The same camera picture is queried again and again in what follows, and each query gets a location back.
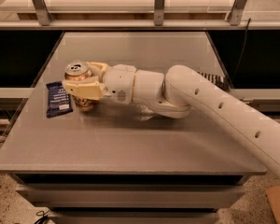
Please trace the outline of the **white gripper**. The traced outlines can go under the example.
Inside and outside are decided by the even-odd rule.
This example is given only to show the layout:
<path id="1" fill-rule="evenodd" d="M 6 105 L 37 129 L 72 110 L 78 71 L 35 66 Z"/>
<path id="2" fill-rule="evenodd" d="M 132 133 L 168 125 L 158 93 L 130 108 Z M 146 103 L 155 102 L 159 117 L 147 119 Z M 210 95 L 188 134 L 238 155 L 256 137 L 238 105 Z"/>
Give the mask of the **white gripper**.
<path id="1" fill-rule="evenodd" d="M 131 65 L 87 62 L 92 75 L 100 81 L 63 80 L 63 88 L 72 96 L 99 101 L 105 97 L 116 104 L 128 105 L 133 99 L 133 84 L 137 69 Z"/>

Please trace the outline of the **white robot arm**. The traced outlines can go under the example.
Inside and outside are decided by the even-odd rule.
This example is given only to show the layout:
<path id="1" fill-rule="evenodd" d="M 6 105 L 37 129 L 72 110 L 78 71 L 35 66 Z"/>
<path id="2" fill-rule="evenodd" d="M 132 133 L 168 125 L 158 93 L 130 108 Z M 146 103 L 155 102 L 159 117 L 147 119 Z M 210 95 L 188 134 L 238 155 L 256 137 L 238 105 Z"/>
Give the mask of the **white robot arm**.
<path id="1" fill-rule="evenodd" d="M 62 84 L 76 98 L 144 105 L 168 118 L 182 119 L 194 107 L 280 179 L 280 123 L 185 65 L 174 65 L 163 74 L 126 64 L 70 63 Z"/>

